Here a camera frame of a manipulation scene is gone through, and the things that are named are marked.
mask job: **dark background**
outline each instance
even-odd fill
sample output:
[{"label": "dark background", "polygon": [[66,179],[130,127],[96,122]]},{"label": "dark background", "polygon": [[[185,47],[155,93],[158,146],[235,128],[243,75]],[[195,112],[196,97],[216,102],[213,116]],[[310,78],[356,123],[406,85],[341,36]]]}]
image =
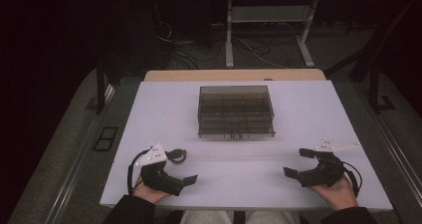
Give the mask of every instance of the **dark background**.
[{"label": "dark background", "polygon": [[[210,23],[225,23],[226,0],[165,1],[159,19],[179,31],[206,34]],[[373,25],[393,17],[403,1],[320,0],[315,23]],[[76,89],[96,63],[105,65],[112,83],[165,68],[151,4],[153,0],[0,0],[0,223],[9,219]],[[420,17],[421,9],[417,0],[377,60],[420,113],[422,26],[413,18]]]}]

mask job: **person's right hand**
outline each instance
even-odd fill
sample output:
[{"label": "person's right hand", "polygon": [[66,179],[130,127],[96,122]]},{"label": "person's right hand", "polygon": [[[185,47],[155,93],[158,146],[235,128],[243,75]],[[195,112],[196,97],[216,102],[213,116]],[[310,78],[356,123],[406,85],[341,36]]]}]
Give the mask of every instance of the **person's right hand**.
[{"label": "person's right hand", "polygon": [[358,206],[353,188],[345,176],[331,187],[318,185],[309,187],[309,189],[319,194],[334,211]]}]

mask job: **floor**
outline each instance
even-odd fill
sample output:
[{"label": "floor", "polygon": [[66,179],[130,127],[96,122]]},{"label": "floor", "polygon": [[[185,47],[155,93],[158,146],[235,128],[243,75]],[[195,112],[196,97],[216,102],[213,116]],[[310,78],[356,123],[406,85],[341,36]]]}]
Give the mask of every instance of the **floor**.
[{"label": "floor", "polygon": [[[295,43],[300,24],[256,24],[234,28],[234,69],[305,69]],[[352,30],[346,26],[312,27],[307,46],[316,68],[325,70],[362,48],[371,29]],[[224,29],[214,25],[208,44],[198,43],[185,34],[174,39],[174,50],[165,51],[167,69],[225,69]],[[373,213],[379,223],[419,223],[422,220],[422,175],[420,150],[421,117],[397,92],[387,77],[381,76],[380,94],[388,96],[395,110],[376,114],[367,103],[368,80],[352,83],[348,74],[353,64],[327,77],[334,84],[346,113],[378,175],[394,210]],[[92,106],[96,97],[96,73],[81,83],[68,107],[35,175],[28,184],[9,223],[101,223],[109,213],[99,205],[106,178],[124,131],[134,95],[142,78],[124,78],[108,90],[101,114]],[[92,151],[104,126],[118,126],[109,152]],[[157,211],[162,223],[167,210]],[[327,210],[304,212],[311,224],[319,223]]]}]

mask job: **desk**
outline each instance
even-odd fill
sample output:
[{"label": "desk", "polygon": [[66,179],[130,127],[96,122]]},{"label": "desk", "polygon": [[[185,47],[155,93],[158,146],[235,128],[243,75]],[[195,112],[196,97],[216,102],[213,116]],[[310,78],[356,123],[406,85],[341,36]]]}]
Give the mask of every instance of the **desk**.
[{"label": "desk", "polygon": [[[167,163],[165,170],[176,178],[199,174],[179,197],[160,203],[171,209],[274,209],[310,210],[326,207],[313,192],[284,176],[283,166],[312,169],[315,159],[300,158],[299,148],[315,147],[322,137],[358,142],[347,115],[330,81],[315,76],[312,81],[258,81],[272,74],[300,71],[251,71],[256,81],[209,81],[226,71],[204,72],[208,81],[187,81],[192,72],[153,72],[141,83],[128,118],[114,163],[108,176],[101,205],[114,206],[126,193],[127,166],[134,156],[157,142],[165,149],[185,148],[188,156],[181,165]],[[175,77],[185,76],[174,82]],[[260,140],[213,141],[197,135],[197,109],[201,86],[266,85],[275,113],[275,137]],[[362,148],[336,154],[354,165],[363,176],[358,197],[371,210],[389,210],[391,204]]]}]

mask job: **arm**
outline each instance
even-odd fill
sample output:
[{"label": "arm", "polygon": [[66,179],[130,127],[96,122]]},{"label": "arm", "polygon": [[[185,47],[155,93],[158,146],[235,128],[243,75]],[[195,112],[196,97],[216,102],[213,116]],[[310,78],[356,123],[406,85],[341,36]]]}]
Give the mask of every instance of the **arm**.
[{"label": "arm", "polygon": [[319,194],[326,204],[335,211],[323,218],[321,220],[322,224],[376,224],[368,210],[364,207],[359,207],[350,182],[345,176],[332,187],[318,185],[310,187],[310,190]]},{"label": "arm", "polygon": [[155,204],[170,194],[145,186],[140,177],[137,183],[133,196],[124,195],[105,219],[105,224],[153,223]]}]

